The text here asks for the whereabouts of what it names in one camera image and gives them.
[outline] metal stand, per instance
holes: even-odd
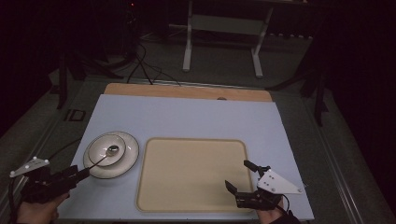
[[[255,48],[251,50],[254,70],[257,78],[262,77],[262,65],[260,64],[259,52],[262,41],[268,28],[274,8],[268,9],[265,21],[244,20],[235,18],[197,15],[192,13],[192,0],[189,2],[189,17],[187,20],[187,44],[184,53],[183,71],[189,72],[192,53],[192,29],[215,32],[235,33],[242,35],[258,35],[259,40]]]

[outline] cable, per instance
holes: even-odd
[[[145,66],[143,66],[142,60],[139,58],[139,55],[136,55],[136,59],[139,61],[140,66],[142,67],[143,73],[145,74],[146,79],[148,80],[149,84],[152,85],[151,79],[149,79],[149,75],[146,72]]]
[[[99,162],[103,161],[105,158],[107,158],[107,156],[104,156],[101,160],[99,160],[97,163],[95,163],[94,165],[90,166],[88,169],[92,169],[93,167],[97,166],[99,164]]]
[[[145,51],[145,56],[146,56],[147,49],[146,49],[142,44],[140,44],[140,43],[139,43],[139,46],[143,48],[143,50]],[[180,83],[178,83],[177,79],[175,79],[174,77],[172,77],[172,76],[166,74],[165,72],[163,72],[163,70],[162,70],[160,67],[153,66],[153,65],[150,65],[150,64],[146,63],[146,62],[144,61],[144,58],[141,59],[141,62],[143,62],[145,65],[147,65],[147,66],[148,66],[149,68],[151,68],[152,70],[154,70],[154,71],[156,71],[156,72],[159,73],[159,74],[152,80],[153,82],[154,82],[160,75],[165,75],[165,76],[171,78],[172,80],[174,80],[174,81],[177,83],[178,86],[181,86]]]
[[[286,201],[288,201],[288,209],[286,209],[286,212],[289,212],[290,201],[289,201],[288,197],[286,197],[286,195],[282,194],[282,196],[286,199]]]
[[[143,46],[143,45],[141,45],[140,43],[138,44],[140,47],[142,47],[143,48],[143,57],[142,57],[142,61],[146,58],[146,53],[147,53],[147,50],[146,50],[146,48]],[[139,67],[141,65],[141,63],[140,63],[140,61],[139,61],[139,63],[134,67],[134,69],[132,70],[132,72],[131,72],[131,74],[128,76],[128,79],[126,80],[126,83],[129,83],[129,81],[131,80],[131,77],[134,75],[134,72],[137,70],[137,68]]]
[[[8,203],[10,209],[8,223],[15,223],[17,221],[17,209],[14,202],[14,183],[15,177],[12,177],[8,184]]]
[[[60,149],[58,149],[57,151],[55,151],[49,158],[48,160],[50,161],[51,159],[53,159],[56,155],[58,155],[58,153],[60,153],[61,151],[65,150],[67,147],[70,147],[71,145],[75,144],[76,142],[80,141],[81,138],[74,140],[73,142],[67,144],[64,147],[61,147]]]

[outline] light blue surface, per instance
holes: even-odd
[[[146,142],[152,137],[238,139],[250,161],[266,166],[304,190],[275,103],[101,95],[72,164],[83,169],[83,154],[97,136],[122,131],[139,144],[136,164],[113,179],[89,177],[60,207],[61,218],[100,220],[250,220],[256,213],[142,213],[135,196]],[[252,174],[254,186],[258,174]],[[313,219],[309,201],[288,195],[299,219]]]

